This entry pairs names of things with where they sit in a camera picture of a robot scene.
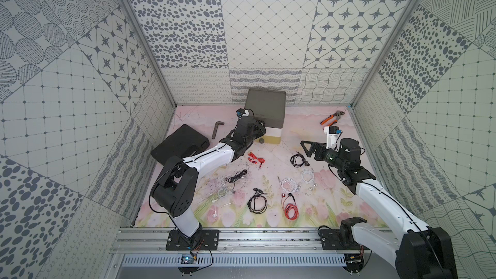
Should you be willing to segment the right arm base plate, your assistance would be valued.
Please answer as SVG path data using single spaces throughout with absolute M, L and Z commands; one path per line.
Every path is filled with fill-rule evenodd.
M 339 229 L 332 229 L 328 226 L 320 226 L 317 229 L 322 249 L 325 251 L 356 250 L 360 251 L 362 246 L 353 239 L 345 239 Z

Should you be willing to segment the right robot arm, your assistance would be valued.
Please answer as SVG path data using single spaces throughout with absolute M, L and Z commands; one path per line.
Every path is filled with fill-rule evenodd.
M 341 223 L 343 244 L 359 244 L 391 264 L 400 278 L 457 278 L 452 239 L 441 227 L 431 227 L 407 210 L 383 188 L 361 164 L 362 147 L 344 138 L 338 149 L 311 142 L 307 157 L 324 161 L 354 195 L 365 201 L 390 228 L 387 234 L 364 218 L 352 217 Z

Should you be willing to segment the white earphones centre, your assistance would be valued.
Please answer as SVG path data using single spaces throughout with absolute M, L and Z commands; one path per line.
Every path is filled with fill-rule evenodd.
M 294 194 L 294 193 L 298 192 L 301 188 L 301 184 L 299 184 L 293 178 L 289 178 L 289 177 L 284 178 L 284 179 L 278 178 L 278 180 L 279 180 L 280 187 L 282 188 L 282 190 L 285 193 Z

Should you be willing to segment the white earphones right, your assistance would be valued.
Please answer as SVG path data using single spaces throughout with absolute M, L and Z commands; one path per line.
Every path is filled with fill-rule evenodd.
M 313 191 L 316 183 L 315 183 L 315 174 L 312 169 L 304 169 L 301 172 L 302 181 L 308 186 L 309 191 Z

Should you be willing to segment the orange handled pliers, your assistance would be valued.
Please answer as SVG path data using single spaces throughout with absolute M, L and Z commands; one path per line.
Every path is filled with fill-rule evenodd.
M 337 124 L 343 115 L 345 115 L 344 111 L 337 111 L 337 112 L 329 115 L 326 119 L 322 120 L 320 122 L 320 125 L 329 127 L 329 126 L 332 126 L 334 124 Z

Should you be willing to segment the dark hex key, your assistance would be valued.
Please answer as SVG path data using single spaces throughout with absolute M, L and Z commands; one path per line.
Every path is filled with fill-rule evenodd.
M 221 125 L 224 125 L 225 123 L 223 121 L 217 121 L 215 124 L 214 124 L 214 129 L 213 129 L 213 133 L 211 135 L 211 139 L 214 140 L 216 139 L 216 136 L 217 136 L 217 132 L 218 132 L 218 128 L 219 126 Z

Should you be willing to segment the black plastic tool case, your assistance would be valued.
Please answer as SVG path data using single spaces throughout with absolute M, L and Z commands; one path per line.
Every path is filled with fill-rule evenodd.
M 186 158 L 207 150 L 210 141 L 203 134 L 183 124 L 151 151 L 151 156 L 163 166 L 172 157 Z

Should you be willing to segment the black earphones front loop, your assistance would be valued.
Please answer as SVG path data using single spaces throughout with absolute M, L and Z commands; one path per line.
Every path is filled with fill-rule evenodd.
M 254 188 L 253 191 L 254 195 L 250 197 L 247 203 L 248 209 L 253 214 L 263 214 L 268 207 L 266 194 L 258 188 Z

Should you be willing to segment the white earphones left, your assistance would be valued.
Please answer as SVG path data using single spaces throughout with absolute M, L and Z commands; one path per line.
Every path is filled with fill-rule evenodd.
M 207 199 L 207 220 L 210 222 L 215 222 L 221 217 L 221 213 L 224 208 L 232 204 L 231 198 L 234 195 L 235 190 L 232 185 L 223 185 L 218 188 L 212 195 Z

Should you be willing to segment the aluminium mounting rail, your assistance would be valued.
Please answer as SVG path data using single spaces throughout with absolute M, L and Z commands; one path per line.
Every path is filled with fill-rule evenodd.
M 113 254 L 173 254 L 167 250 L 170 228 L 121 228 Z M 358 249 L 324 250 L 316 228 L 220 228 L 217 250 L 228 254 L 359 254 Z

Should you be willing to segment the drawer cabinet frame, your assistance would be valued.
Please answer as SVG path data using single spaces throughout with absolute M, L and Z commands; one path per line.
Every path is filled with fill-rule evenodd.
M 285 120 L 286 92 L 272 89 L 249 89 L 245 108 L 254 111 L 254 117 L 266 127 L 283 130 Z

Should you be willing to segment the red earphones long bundle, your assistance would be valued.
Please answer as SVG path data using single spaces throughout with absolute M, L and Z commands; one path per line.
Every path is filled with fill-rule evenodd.
M 281 196 L 281 206 L 284 216 L 290 220 L 294 221 L 299 217 L 299 210 L 296 202 L 296 198 L 292 193 L 285 194 Z

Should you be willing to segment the white drawer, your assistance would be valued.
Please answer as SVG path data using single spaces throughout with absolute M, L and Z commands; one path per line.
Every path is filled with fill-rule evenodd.
M 274 127 L 266 127 L 265 136 L 280 138 L 282 136 L 282 129 Z

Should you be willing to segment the red earphones small bundle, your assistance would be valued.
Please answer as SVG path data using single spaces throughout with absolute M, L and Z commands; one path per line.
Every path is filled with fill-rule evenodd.
M 265 160 L 262 157 L 258 157 L 252 152 L 249 152 L 248 156 L 249 156 L 249 161 L 251 161 L 253 164 L 258 164 L 259 169 L 262 168 L 262 165 L 265 163 Z

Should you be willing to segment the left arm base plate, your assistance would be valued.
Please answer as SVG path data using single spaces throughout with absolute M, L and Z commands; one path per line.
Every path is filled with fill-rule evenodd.
M 178 229 L 170 231 L 167 237 L 167 251 L 194 251 L 218 249 L 220 231 L 217 229 L 198 230 L 191 237 L 187 237 Z

